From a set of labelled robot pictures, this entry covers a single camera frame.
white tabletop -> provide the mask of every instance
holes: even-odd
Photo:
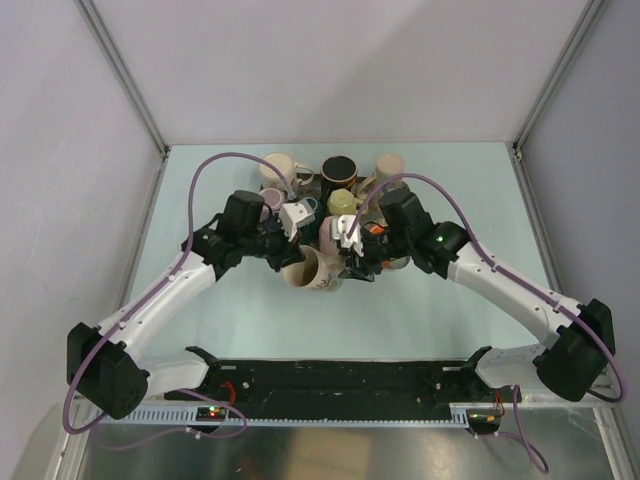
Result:
[[[459,202],[479,238],[498,257],[546,284],[542,262],[502,143],[298,144],[175,146],[135,276],[137,295],[173,261],[187,235],[187,192],[198,165],[225,151],[264,156],[287,152],[320,170],[334,155],[353,158],[360,175],[378,156],[396,153],[407,172],[427,175]],[[426,184],[408,180],[434,221],[458,221]],[[222,211],[236,189],[258,190],[258,165],[229,158],[201,175],[196,228]],[[161,355],[198,345],[222,358],[466,358],[479,347],[513,347],[535,338],[498,308],[413,265],[384,272],[376,282],[345,281],[332,293],[288,287],[264,260],[245,259],[201,293],[148,349]]]

pile of mugs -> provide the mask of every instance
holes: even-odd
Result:
[[[272,153],[264,159],[283,174],[294,191],[302,190],[314,180],[315,173],[311,167],[297,163],[286,153]],[[315,243],[318,249],[310,245],[301,246],[306,260],[282,270],[287,284],[311,290],[333,291],[339,288],[341,281],[338,275],[344,270],[344,259],[338,255],[338,248],[330,238],[332,217],[355,215],[372,188],[393,175],[404,173],[404,168],[404,161],[398,155],[382,155],[376,163],[375,171],[359,182],[358,166],[352,159],[345,156],[326,159],[320,169],[317,198],[309,196],[303,199],[314,209],[316,221],[308,229],[307,238],[303,238],[302,243]],[[298,178],[298,170],[308,172],[308,177]],[[265,207],[263,211],[263,219],[266,219],[271,212],[280,209],[286,201],[286,195],[280,178],[269,167],[260,165],[260,177],[260,195],[270,207]],[[377,210],[381,195],[402,186],[401,180],[385,185],[383,191],[376,194],[369,203],[368,208]]]

mug handle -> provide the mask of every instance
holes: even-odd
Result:
[[[309,185],[313,180],[313,176],[315,175],[315,173],[313,172],[313,168],[309,167],[308,165],[304,165],[302,163],[296,163],[296,169],[298,168],[302,170],[308,170],[309,173],[311,174],[311,176],[307,180],[300,180],[298,185]]]
[[[367,198],[366,195],[364,195],[364,196],[362,195],[362,191],[366,187],[371,185],[375,180],[376,180],[376,172],[373,172],[370,176],[365,178],[360,185],[358,185],[355,188],[354,193],[355,193],[356,200],[360,200],[360,203],[362,203],[364,201],[364,199]]]

wall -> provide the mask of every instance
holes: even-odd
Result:
[[[640,447],[640,2],[611,2],[525,145],[563,284],[614,313],[630,398],[626,420]]]
[[[169,144],[512,141],[587,0],[96,0]]]
[[[116,306],[159,158],[69,0],[0,2],[0,85],[6,479],[63,400],[68,330]]]

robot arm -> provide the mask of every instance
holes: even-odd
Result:
[[[606,305],[597,300],[582,305],[552,292],[485,250],[495,262],[490,266],[464,228],[453,222],[433,223],[408,189],[387,193],[379,204],[388,225],[384,233],[374,235],[363,228],[359,237],[350,237],[348,228],[340,226],[350,225],[353,216],[336,222],[335,238],[347,253],[344,277],[373,281],[382,271],[382,262],[411,256],[425,273],[435,273],[485,297],[538,340],[538,344],[525,347],[478,350],[467,362],[467,368],[473,369],[483,384],[490,388],[514,384],[546,386],[571,401],[584,396],[607,360],[586,333],[559,309],[564,307],[583,320],[614,354],[611,311]],[[504,274],[505,270],[512,278]],[[544,291],[552,301],[542,300],[533,293],[535,290]]]
[[[213,286],[242,258],[265,258],[275,271],[304,260],[296,233],[313,220],[313,212],[304,203],[285,204],[280,223],[271,218],[260,222],[263,204],[262,197],[255,193],[235,192],[224,212],[216,216],[215,229],[208,224],[194,232],[191,250],[180,270],[169,275],[182,253],[136,300],[96,328],[84,323],[74,327],[67,338],[67,381],[71,382],[106,332],[118,326],[78,385],[78,391],[109,416],[123,418],[149,396],[200,386],[216,363],[206,351],[188,347],[179,354],[158,358],[145,358],[144,351],[185,304]],[[187,242],[182,245],[183,251],[186,246]],[[122,321],[133,305],[152,292],[142,308]]]

